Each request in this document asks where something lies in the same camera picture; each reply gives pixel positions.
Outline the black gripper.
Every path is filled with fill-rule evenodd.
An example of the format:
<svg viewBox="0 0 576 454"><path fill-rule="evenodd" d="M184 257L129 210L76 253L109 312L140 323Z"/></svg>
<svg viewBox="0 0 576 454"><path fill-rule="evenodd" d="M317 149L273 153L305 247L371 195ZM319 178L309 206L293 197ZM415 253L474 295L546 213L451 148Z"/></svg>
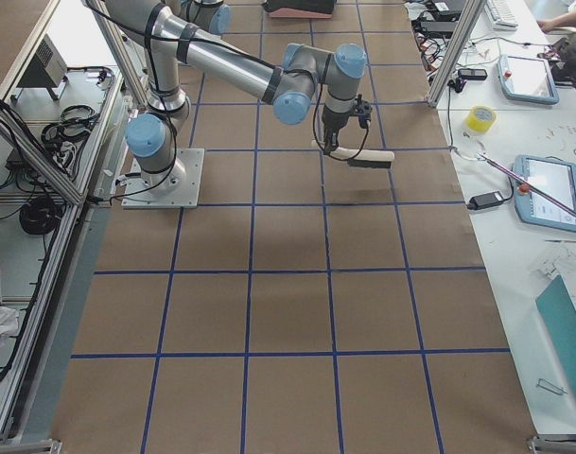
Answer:
<svg viewBox="0 0 576 454"><path fill-rule="evenodd" d="M333 153L339 143L339 132L349 119L354 117L359 126L368 130L371 125L372 105L361 95L349 99L342 99L328 94L324 101L322 112L323 123L323 151Z"/></svg>

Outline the person hand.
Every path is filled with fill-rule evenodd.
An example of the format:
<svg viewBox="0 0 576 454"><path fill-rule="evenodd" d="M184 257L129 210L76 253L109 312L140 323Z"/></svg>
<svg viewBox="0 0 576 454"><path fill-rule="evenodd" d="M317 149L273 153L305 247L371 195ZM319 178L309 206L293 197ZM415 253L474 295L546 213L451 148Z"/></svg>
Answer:
<svg viewBox="0 0 576 454"><path fill-rule="evenodd" d="M547 35L568 35L576 32L575 26L559 26L554 19L536 21L540 30Z"/></svg>

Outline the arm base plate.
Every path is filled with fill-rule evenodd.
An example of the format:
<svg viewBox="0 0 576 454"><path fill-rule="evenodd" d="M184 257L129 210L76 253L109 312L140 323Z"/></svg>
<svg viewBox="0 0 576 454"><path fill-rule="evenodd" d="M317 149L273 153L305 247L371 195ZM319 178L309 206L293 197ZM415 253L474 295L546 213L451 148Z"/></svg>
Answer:
<svg viewBox="0 0 576 454"><path fill-rule="evenodd" d="M124 209L195 208L198 204L201 173L204 161L203 148L179 148L178 158L170 175L155 188L165 173L141 174L136 159L132 159L131 172L141 175L129 179L127 197L121 201Z"/></svg>

